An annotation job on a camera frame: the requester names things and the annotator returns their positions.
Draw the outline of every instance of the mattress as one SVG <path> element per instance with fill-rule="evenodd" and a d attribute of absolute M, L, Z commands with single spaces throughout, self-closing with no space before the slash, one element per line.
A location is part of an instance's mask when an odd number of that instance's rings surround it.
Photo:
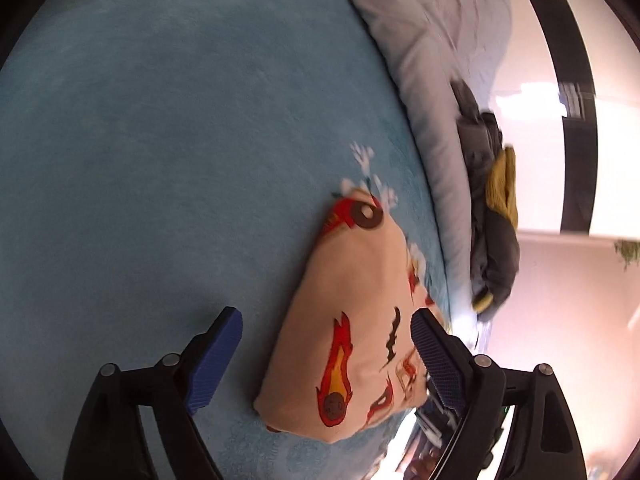
<path fill-rule="evenodd" d="M 398 418 L 328 446 L 268 433 L 251 407 L 352 184 L 448 309 L 414 136 L 349 0 L 47 0 L 0 71 L 0 124 L 0 416 L 39 478 L 62 477 L 102 364 L 154 364 L 228 304 L 244 337 L 195 417 L 225 477 L 367 473 Z"/>

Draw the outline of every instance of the dark clothing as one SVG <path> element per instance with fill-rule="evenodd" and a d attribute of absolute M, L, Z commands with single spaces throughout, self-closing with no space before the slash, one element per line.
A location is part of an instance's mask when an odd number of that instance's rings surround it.
<path fill-rule="evenodd" d="M 520 261 L 514 226 L 490 209 L 485 198 L 487 177 L 502 151 L 502 132 L 493 113 L 480 113 L 464 81 L 453 81 L 451 87 L 460 107 L 458 136 L 471 192 L 470 273 L 474 304 L 488 293 L 493 295 L 492 302 L 478 315 L 479 320 L 488 321 L 511 294 Z"/>

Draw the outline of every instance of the screw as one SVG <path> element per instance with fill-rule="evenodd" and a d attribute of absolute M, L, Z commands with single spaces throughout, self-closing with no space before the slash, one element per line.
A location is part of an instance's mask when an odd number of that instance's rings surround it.
<path fill-rule="evenodd" d="M 493 363 L 493 361 L 491 361 L 491 358 L 484 354 L 480 354 L 474 357 L 474 362 L 481 368 L 488 368 L 489 366 L 491 366 L 491 363 Z"/>
<path fill-rule="evenodd" d="M 180 356 L 178 354 L 167 354 L 162 358 L 162 364 L 164 366 L 175 366 L 180 362 Z"/>
<path fill-rule="evenodd" d="M 540 370 L 540 373 L 542 373 L 543 375 L 554 374 L 554 369 L 546 363 L 542 363 L 541 365 L 538 365 L 538 370 Z"/>
<path fill-rule="evenodd" d="M 115 372 L 116 372 L 116 365 L 113 365 L 111 363 L 107 363 L 102 368 L 100 368 L 100 375 L 102 375 L 103 377 L 109 377 L 110 375 L 113 375 Z"/>

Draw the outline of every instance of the yellow cloth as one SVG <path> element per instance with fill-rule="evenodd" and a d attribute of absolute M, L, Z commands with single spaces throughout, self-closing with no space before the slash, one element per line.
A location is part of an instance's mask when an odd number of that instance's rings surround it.
<path fill-rule="evenodd" d="M 482 314 L 494 302 L 494 295 L 490 292 L 486 293 L 480 300 L 474 303 L 476 314 Z"/>
<path fill-rule="evenodd" d="M 504 216 L 514 229 L 518 228 L 516 206 L 516 152 L 505 147 L 495 159 L 484 188 L 487 207 Z"/>

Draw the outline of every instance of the blue gripper pad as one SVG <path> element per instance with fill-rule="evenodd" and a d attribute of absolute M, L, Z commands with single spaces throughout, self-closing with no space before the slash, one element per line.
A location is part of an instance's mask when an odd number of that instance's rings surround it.
<path fill-rule="evenodd" d="M 208 346 L 198 349 L 202 352 L 199 361 L 194 363 L 193 369 L 187 377 L 188 389 L 184 405 L 191 416 L 200 408 L 207 406 L 218 389 L 220 380 L 225 374 L 226 367 L 231 361 L 238 343 L 242 338 L 242 315 L 239 310 L 231 306 L 225 307 L 212 327 L 206 334 L 196 336 L 185 349 L 202 343 L 197 338 L 207 338 Z"/>
<path fill-rule="evenodd" d="M 466 410 L 466 384 L 461 368 L 468 365 L 456 362 L 459 361 L 456 359 L 459 350 L 454 346 L 453 336 L 447 335 L 433 314 L 422 308 L 416 311 L 411 319 L 411 339 L 431 376 L 441 402 L 457 416 L 462 416 Z"/>

